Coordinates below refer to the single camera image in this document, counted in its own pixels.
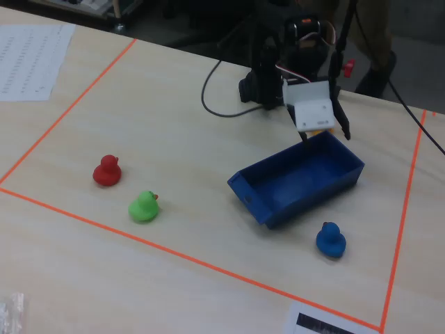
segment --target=red rubber duck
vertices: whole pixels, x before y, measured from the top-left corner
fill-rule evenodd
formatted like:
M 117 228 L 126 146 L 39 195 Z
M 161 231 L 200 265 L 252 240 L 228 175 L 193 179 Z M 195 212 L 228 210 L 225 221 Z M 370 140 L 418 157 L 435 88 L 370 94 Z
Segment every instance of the red rubber duck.
M 101 186 L 114 186 L 122 176 L 118 161 L 119 159 L 113 155 L 106 155 L 96 167 L 92 178 Z

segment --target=rubber duck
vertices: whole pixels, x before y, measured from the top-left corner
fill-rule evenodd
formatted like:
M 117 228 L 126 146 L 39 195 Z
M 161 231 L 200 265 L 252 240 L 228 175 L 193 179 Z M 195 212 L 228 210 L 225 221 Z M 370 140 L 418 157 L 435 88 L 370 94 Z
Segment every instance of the rubber duck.
M 118 166 L 119 158 L 113 155 L 106 155 L 96 167 L 92 178 L 101 186 L 113 186 L 119 182 L 122 171 Z
M 128 207 L 128 213 L 136 222 L 151 221 L 159 213 L 158 196 L 151 191 L 143 191 Z
M 341 257 L 346 249 L 346 239 L 336 223 L 323 224 L 317 234 L 316 244 L 324 255 L 330 257 Z

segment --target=black cable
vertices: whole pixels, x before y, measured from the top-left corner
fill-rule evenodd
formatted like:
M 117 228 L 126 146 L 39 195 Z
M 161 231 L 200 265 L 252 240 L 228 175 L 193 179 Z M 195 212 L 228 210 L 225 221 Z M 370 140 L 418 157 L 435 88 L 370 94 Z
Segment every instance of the black cable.
M 219 66 L 221 63 L 222 63 L 222 60 L 219 60 L 219 61 L 216 63 L 216 65 L 211 69 L 209 75 L 207 75 L 206 81 L 204 81 L 204 85 L 203 85 L 202 90 L 201 90 L 201 103 L 202 103 L 202 106 L 203 106 L 209 113 L 211 113 L 212 115 L 215 115 L 215 116 L 218 116 L 218 117 L 224 117 L 224 118 L 233 118 L 233 117 L 242 116 L 242 115 L 245 115 L 245 114 L 247 114 L 247 113 L 249 113 L 249 112 L 251 112 L 251 111 L 255 111 L 255 110 L 258 110 L 258 109 L 263 108 L 262 106 L 256 106 L 256 107 L 254 107 L 254 108 L 250 108 L 250 109 L 244 110 L 244 111 L 242 111 L 242 112 L 240 112 L 240 113 L 233 113 L 233 114 L 230 114 L 230 115 L 226 115 L 226 114 L 224 114 L 224 113 L 216 113 L 215 111 L 211 110 L 211 109 L 206 105 L 206 102 L 204 101 L 204 92 L 205 92 L 205 90 L 206 90 L 207 83 L 209 82 L 211 75 L 216 71 L 216 69 L 218 68 L 218 66 Z
M 357 11 L 357 8 L 355 9 L 355 17 L 357 19 L 358 26 L 360 28 L 360 32 L 363 35 L 364 42 L 366 44 L 366 47 L 368 48 L 369 54 L 371 55 L 372 60 L 379 66 L 382 67 L 381 64 L 379 64 L 377 57 L 375 56 L 373 50 L 371 49 L 371 44 L 368 41 L 368 38 L 364 34 L 364 29 L 362 26 L 362 23 L 360 22 L 359 13 Z M 412 119 L 417 123 L 417 125 L 422 129 L 423 133 L 432 141 L 434 145 L 442 152 L 443 155 L 445 155 L 445 150 L 439 145 L 439 143 L 430 135 L 428 131 L 426 131 L 425 127 L 419 122 L 419 120 L 416 118 L 416 116 L 412 113 L 410 108 L 406 105 L 405 101 L 403 101 L 402 97 L 396 90 L 396 87 L 394 87 L 391 79 L 388 79 L 388 84 L 391 87 L 392 91 L 394 92 L 394 95 L 397 97 L 397 99 L 400 101 L 400 103 L 405 107 L 406 111 L 409 113 L 409 115 L 412 117 Z

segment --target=green rubber duck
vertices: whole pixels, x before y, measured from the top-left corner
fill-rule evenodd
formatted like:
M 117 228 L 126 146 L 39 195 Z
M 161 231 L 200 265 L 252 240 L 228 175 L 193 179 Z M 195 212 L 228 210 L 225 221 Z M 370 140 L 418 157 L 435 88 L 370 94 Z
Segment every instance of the green rubber duck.
M 128 207 L 128 213 L 136 222 L 149 222 L 159 213 L 158 196 L 151 191 L 143 191 Z

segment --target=plastic bag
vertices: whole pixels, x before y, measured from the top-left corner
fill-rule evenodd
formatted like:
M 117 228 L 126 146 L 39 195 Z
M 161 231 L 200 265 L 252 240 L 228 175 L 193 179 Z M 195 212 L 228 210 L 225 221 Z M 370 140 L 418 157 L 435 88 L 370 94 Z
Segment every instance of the plastic bag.
M 0 334 L 23 334 L 24 295 L 0 297 Z

